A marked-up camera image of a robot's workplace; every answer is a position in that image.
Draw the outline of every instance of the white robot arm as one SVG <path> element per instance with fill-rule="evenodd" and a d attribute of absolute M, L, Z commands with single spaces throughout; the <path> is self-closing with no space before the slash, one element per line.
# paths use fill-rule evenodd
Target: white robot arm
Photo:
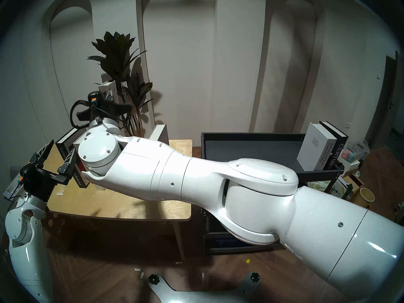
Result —
<path fill-rule="evenodd" d="M 180 200 L 212 213 L 238 239 L 278 239 L 321 278 L 353 299 L 382 284 L 404 249 L 404 228 L 308 187 L 284 166 L 243 158 L 213 162 L 168 145 L 123 137 L 104 118 L 90 124 L 78 154 L 92 183 L 142 200 Z"/>

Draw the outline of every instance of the potted plant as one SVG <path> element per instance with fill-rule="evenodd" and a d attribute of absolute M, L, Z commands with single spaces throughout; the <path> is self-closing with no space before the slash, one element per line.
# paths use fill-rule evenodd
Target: potted plant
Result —
<path fill-rule="evenodd" d="M 91 42 L 104 56 L 94 55 L 89 56 L 87 59 L 99 62 L 102 70 L 112 80 L 115 80 L 118 95 L 124 103 L 131 103 L 132 105 L 132 113 L 126 120 L 123 120 L 123 125 L 130 135 L 142 137 L 141 109 L 152 100 L 145 101 L 146 93 L 151 90 L 153 83 L 140 83 L 139 74 L 131 74 L 130 64 L 140 54 L 146 52 L 143 51 L 133 56 L 139 50 L 137 48 L 132 54 L 129 54 L 129 48 L 134 40 L 135 38 L 131 38 L 130 34 L 125 36 L 115 32 L 112 35 L 107 31 L 104 35 L 104 40 L 96 39 L 96 42 Z"/>

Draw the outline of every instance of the metal base plate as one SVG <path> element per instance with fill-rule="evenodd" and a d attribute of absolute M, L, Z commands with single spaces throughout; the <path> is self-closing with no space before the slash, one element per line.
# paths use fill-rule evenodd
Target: metal base plate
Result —
<path fill-rule="evenodd" d="M 258 273 L 250 272 L 238 286 L 229 291 L 175 291 L 159 274 L 149 277 L 149 286 L 162 303 L 246 303 L 261 280 Z"/>

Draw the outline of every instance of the black book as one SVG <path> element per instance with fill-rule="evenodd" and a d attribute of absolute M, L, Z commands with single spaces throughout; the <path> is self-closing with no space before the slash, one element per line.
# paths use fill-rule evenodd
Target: black book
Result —
<path fill-rule="evenodd" d="M 339 154 L 344 149 L 344 145 L 348 140 L 348 136 L 339 130 L 337 127 L 333 126 L 329 122 L 319 122 L 325 129 L 327 129 L 334 137 L 336 137 L 336 141 L 333 149 L 331 150 L 331 155 L 328 158 L 326 164 L 324 165 L 323 170 L 332 170 L 334 169 L 334 163 L 339 157 Z"/>
<path fill-rule="evenodd" d="M 66 156 L 68 156 L 70 151 L 74 148 L 73 143 L 78 138 L 80 138 L 81 135 L 85 132 L 86 129 L 84 128 L 82 129 L 73 128 L 72 130 L 64 134 L 63 137 L 61 137 L 58 141 L 55 142 L 55 145 L 60 155 L 62 155 L 63 160 L 66 159 Z M 81 173 L 82 171 L 86 171 L 86 169 L 81 159 L 77 156 L 77 161 L 73 172 L 73 178 L 80 188 L 87 188 L 90 182 L 86 178 L 84 178 L 83 174 Z"/>

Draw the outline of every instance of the book cover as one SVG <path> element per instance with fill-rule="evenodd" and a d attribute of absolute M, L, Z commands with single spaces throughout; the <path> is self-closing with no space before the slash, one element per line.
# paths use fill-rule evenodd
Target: book cover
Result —
<path fill-rule="evenodd" d="M 339 154 L 344 149 L 344 145 L 348 140 L 348 136 L 339 130 L 337 127 L 333 126 L 329 122 L 319 122 L 325 129 L 327 129 L 334 137 L 336 137 L 335 145 L 331 151 L 331 155 L 328 158 L 324 170 L 332 170 L 334 169 L 334 164 Z"/>
<path fill-rule="evenodd" d="M 76 129 L 73 128 L 69 132 L 67 132 L 63 137 L 61 137 L 58 141 L 55 142 L 55 145 L 62 156 L 63 160 L 66 159 L 66 156 L 70 153 L 70 151 L 73 149 L 73 143 L 85 132 L 86 130 L 84 128 L 82 129 Z M 77 157 L 76 164 L 75 164 L 75 169 L 73 172 L 73 178 L 76 181 L 77 185 L 80 188 L 87 188 L 89 185 L 89 181 L 84 178 L 83 174 L 81 173 L 82 171 L 85 171 L 84 164 L 80 160 L 79 157 Z"/>
<path fill-rule="evenodd" d="M 297 161 L 304 171 L 322 170 L 336 138 L 319 124 L 309 124 Z"/>

